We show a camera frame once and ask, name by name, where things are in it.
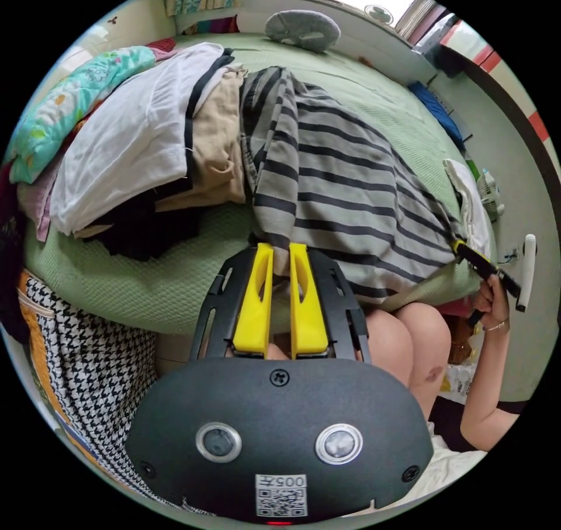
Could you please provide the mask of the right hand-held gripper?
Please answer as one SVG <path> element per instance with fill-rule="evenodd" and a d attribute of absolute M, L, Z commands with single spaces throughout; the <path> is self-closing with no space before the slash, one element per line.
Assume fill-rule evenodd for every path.
<path fill-rule="evenodd" d="M 461 239 L 453 240 L 451 248 L 455 252 L 457 262 L 466 261 L 482 280 L 488 280 L 491 275 L 497 275 L 506 292 L 516 299 L 515 309 L 522 312 L 520 303 L 522 287 L 509 273 L 498 267 L 485 255 L 471 249 Z"/>

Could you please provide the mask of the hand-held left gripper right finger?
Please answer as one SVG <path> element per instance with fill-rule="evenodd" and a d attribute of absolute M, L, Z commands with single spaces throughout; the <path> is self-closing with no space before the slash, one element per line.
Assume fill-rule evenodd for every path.
<path fill-rule="evenodd" d="M 307 247 L 291 243 L 289 260 L 291 356 L 324 355 L 328 337 Z"/>

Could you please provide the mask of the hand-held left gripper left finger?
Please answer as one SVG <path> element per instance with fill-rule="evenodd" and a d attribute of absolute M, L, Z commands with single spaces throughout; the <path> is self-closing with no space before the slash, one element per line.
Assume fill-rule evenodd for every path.
<path fill-rule="evenodd" d="M 238 355 L 266 358 L 273 287 L 273 248 L 259 243 L 232 340 Z"/>

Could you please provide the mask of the person's right hand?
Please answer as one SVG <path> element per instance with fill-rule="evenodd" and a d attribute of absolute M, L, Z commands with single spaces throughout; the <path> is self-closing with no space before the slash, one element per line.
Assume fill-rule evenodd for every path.
<path fill-rule="evenodd" d="M 481 281 L 479 290 L 472 297 L 472 306 L 483 314 L 479 321 L 485 331 L 508 331 L 510 328 L 508 295 L 498 275 Z"/>

